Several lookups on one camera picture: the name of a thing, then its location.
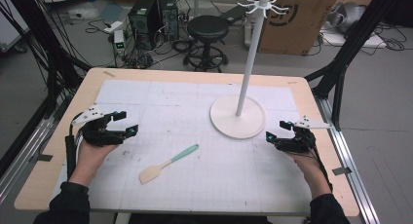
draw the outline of green handle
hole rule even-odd
[[[178,155],[176,155],[175,157],[173,157],[173,158],[171,159],[171,161],[172,161],[172,162],[175,162],[176,160],[181,159],[181,158],[185,157],[186,155],[194,152],[194,151],[197,150],[199,147],[200,147],[200,145],[194,144],[194,145],[192,145],[191,147],[189,147],[189,148],[185,149],[184,151],[182,151],[181,153],[179,153]]]

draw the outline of hand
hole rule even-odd
[[[319,168],[319,163],[311,153],[293,154],[285,153],[291,157],[297,166],[303,171],[304,179],[308,183],[313,199],[331,193],[327,180]]]
[[[82,140],[79,146],[78,162],[69,182],[89,187],[106,156],[116,147],[118,145],[98,147]]]

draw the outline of black sleeve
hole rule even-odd
[[[324,194],[310,202],[312,224],[350,224],[343,208],[332,194]]]
[[[34,224],[89,224],[88,188],[76,183],[63,182],[61,192],[49,203],[49,211],[40,213]]]

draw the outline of white stand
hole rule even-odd
[[[265,127],[266,118],[264,109],[255,100],[249,97],[245,99],[246,89],[248,88],[249,77],[251,75],[252,65],[258,48],[262,24],[264,18],[267,17],[265,11],[270,9],[279,15],[284,15],[285,13],[279,13],[276,10],[287,10],[287,8],[278,8],[271,5],[277,0],[273,0],[272,2],[270,2],[270,0],[247,1],[253,2],[253,4],[242,5],[239,3],[239,5],[243,7],[253,6],[254,9],[247,12],[248,14],[253,13],[257,9],[262,11],[259,12],[254,24],[254,31],[252,32],[251,45],[249,46],[248,58],[246,60],[243,86],[238,100],[238,107],[236,108],[237,97],[231,95],[218,98],[210,108],[210,118],[215,127],[223,134],[237,139],[254,137]]]

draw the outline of white pole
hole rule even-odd
[[[251,76],[252,65],[254,64],[255,55],[257,53],[259,37],[261,35],[262,24],[264,22],[264,10],[258,10],[258,18],[253,25],[253,32],[251,44],[248,51],[248,59],[246,60],[245,74],[243,79],[243,86],[241,87],[240,99],[238,101],[237,116],[241,116],[243,112],[246,89],[248,88],[249,77]]]

